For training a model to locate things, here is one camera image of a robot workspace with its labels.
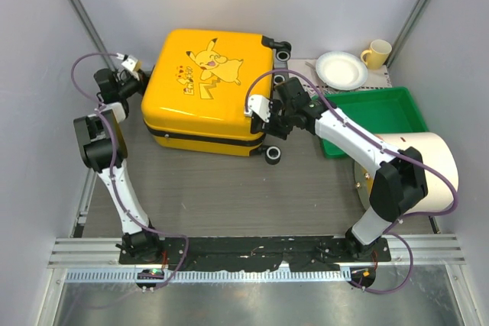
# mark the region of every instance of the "white cylinder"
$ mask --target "white cylinder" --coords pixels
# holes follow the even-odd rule
[[[458,171],[452,152],[445,141],[434,133],[376,134],[382,140],[402,150],[416,148],[423,156],[423,163],[440,172],[458,189]],[[428,195],[406,213],[417,211],[441,211],[450,206],[453,196],[447,185],[432,173],[425,171]],[[367,184],[369,195],[371,179]]]

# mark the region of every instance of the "plate rim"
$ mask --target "plate rim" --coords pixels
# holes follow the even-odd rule
[[[354,60],[354,64],[357,65],[358,71],[359,71],[358,78],[356,79],[356,83],[352,84],[351,86],[345,86],[345,85],[341,85],[341,84],[336,84],[334,82],[329,81],[322,74],[322,71],[318,68],[318,65],[320,65],[320,63],[324,63],[324,59],[327,59],[327,58],[332,57],[334,55],[347,56],[351,60]],[[316,61],[316,73],[317,73],[318,77],[326,85],[328,85],[328,86],[330,86],[330,87],[332,87],[334,89],[341,90],[341,91],[351,91],[353,89],[360,88],[361,86],[363,86],[365,84],[365,82],[367,82],[367,78],[368,78],[368,70],[367,70],[367,67],[365,66],[365,64],[363,64],[361,62],[361,60],[359,58],[357,58],[355,55],[353,55],[351,53],[346,53],[344,51],[329,51],[328,53],[324,53],[323,55],[321,55],[318,58],[318,60]]]

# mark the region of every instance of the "black mounting plate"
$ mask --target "black mounting plate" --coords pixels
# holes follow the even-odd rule
[[[341,263],[372,261],[370,254],[357,258],[346,253],[345,242],[346,239],[334,236],[191,237],[189,251],[180,271],[244,270],[260,273],[277,270],[282,261],[288,262],[293,272],[328,271],[337,270]],[[166,238],[161,243],[167,252],[168,266],[174,270],[182,256],[185,241]],[[372,251],[376,253],[377,262],[391,260],[385,238],[380,238]],[[119,263],[140,265],[141,261],[121,253]]]

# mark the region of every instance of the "mug handle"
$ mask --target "mug handle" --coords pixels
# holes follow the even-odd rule
[[[368,53],[372,53],[372,50],[368,49],[368,50],[365,50],[363,53],[360,54],[360,59],[361,59],[361,61],[364,62],[365,65],[368,65],[368,62],[365,61],[364,56],[367,55]]]

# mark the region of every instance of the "gray floor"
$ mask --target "gray floor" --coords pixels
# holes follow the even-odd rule
[[[406,266],[377,270],[391,289]],[[416,266],[402,290],[372,295],[346,282],[170,284],[155,293],[129,284],[66,284],[55,325],[96,326],[458,326],[460,311],[444,266]],[[105,306],[101,310],[83,305]]]
[[[163,148],[142,121],[141,98],[122,124],[134,190],[153,225],[189,236],[344,234],[363,214],[349,158],[327,160],[319,141],[295,130],[269,166],[262,157],[230,157]],[[432,233],[428,218],[409,218],[401,234]],[[96,183],[84,237],[119,237],[121,224]]]

